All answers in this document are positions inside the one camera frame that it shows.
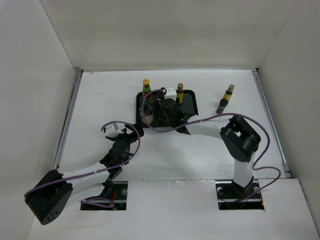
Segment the clear jar black lid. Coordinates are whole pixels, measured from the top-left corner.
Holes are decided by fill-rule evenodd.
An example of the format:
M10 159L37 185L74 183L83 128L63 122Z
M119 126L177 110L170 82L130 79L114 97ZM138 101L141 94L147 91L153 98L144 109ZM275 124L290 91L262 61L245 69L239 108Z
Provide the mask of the clear jar black lid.
M143 109L142 109L142 107L140 107L139 112L140 112L141 121L145 125L147 125L147 124L150 125L153 122L154 112L153 112L153 108L151 105L144 103Z

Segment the white bottle black cap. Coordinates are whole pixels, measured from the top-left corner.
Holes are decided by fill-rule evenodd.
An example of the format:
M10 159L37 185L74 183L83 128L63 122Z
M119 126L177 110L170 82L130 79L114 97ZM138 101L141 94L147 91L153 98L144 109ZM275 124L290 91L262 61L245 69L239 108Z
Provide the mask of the white bottle black cap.
M165 99L167 93L167 89L165 87L161 87L160 90L157 92L157 99L162 101Z

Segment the red green sauce bottle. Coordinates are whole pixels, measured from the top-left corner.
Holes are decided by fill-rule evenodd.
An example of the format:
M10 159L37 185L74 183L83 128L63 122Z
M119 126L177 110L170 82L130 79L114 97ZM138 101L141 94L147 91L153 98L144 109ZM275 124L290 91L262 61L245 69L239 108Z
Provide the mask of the red green sauce bottle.
M150 80L145 78L142 80L142 96L144 99L144 103L148 105L153 104L153 95L150 93L151 87L150 87Z

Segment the small dark spice bottle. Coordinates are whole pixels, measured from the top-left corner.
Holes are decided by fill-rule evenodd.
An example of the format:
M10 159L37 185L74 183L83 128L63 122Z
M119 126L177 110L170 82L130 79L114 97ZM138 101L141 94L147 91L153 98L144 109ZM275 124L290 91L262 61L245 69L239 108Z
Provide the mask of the small dark spice bottle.
M219 104L218 104L218 107L216 109L216 113L219 115L219 114L222 114L226 108L226 106L228 105L229 101L225 98L222 98L220 101L219 101Z

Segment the yellow bottle tan cap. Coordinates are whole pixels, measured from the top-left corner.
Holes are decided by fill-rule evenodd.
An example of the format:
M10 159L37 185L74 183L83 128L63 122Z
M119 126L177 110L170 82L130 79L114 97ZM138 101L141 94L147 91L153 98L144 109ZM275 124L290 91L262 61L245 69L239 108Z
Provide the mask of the yellow bottle tan cap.
M235 86L233 84L230 84L223 95L223 98L226 99L228 102L231 99L234 89L235 89Z

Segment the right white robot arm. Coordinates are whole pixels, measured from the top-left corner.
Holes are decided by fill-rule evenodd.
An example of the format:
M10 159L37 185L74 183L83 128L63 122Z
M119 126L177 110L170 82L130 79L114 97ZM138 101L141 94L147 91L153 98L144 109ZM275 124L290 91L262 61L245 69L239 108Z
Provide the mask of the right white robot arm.
M238 198L245 197L253 183L253 158L261 142L260 135L241 116L227 120L207 120L200 116L184 113L172 99L162 100L159 104L169 125L178 133L202 135L223 141L234 158L232 192Z

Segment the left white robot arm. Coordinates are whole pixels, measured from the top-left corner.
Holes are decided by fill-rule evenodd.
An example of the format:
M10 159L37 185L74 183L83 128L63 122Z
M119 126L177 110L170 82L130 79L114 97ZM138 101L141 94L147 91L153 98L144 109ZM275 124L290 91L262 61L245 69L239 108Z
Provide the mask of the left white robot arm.
M113 144L100 161L70 172L50 170L25 193L24 201L41 225L53 222L74 203L94 204L96 199L105 200L112 195L113 180L136 155L131 152L131 144L140 143L144 136L141 122L122 121L123 129L119 129L118 124L119 121L111 121L101 127L105 138Z

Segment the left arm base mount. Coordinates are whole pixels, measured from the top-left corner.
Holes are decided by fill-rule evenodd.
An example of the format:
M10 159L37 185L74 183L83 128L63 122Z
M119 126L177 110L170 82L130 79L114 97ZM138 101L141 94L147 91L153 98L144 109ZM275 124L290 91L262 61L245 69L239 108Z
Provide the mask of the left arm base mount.
M127 209L128 181L114 181L102 193L93 197L97 205L81 203L81 211L125 211Z

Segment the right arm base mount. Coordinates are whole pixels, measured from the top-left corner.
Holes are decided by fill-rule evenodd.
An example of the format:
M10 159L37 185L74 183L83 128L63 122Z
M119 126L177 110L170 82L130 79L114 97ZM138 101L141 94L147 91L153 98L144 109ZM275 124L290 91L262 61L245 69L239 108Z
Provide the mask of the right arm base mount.
M219 210L264 210L262 194L257 180L252 180L245 188L232 180L215 183Z

